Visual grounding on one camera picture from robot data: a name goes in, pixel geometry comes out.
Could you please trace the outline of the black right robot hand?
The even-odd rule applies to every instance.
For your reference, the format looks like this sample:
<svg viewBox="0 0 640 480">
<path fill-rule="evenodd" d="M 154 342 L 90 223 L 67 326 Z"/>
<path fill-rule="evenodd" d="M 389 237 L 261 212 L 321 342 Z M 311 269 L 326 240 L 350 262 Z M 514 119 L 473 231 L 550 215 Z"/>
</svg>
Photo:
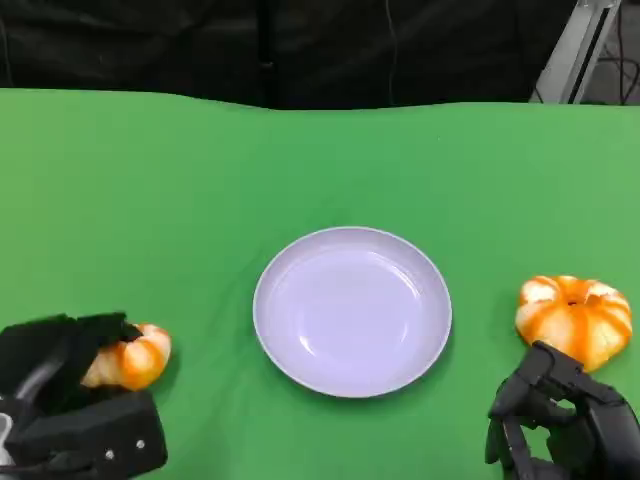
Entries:
<svg viewBox="0 0 640 480">
<path fill-rule="evenodd" d="M 637 479 L 639 421 L 612 386 L 536 341 L 499 386 L 485 462 L 505 479 Z"/>
</svg>

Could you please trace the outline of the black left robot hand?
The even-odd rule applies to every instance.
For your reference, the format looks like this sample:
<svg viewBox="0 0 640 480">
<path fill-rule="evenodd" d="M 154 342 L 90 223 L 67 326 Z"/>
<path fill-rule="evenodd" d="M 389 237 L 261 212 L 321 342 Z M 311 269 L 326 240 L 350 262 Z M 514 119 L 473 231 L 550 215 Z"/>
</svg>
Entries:
<svg viewBox="0 0 640 480">
<path fill-rule="evenodd" d="M 171 338 L 123 312 L 66 314 L 1 331 L 1 476 L 132 479 L 168 460 L 150 386 Z"/>
</svg>

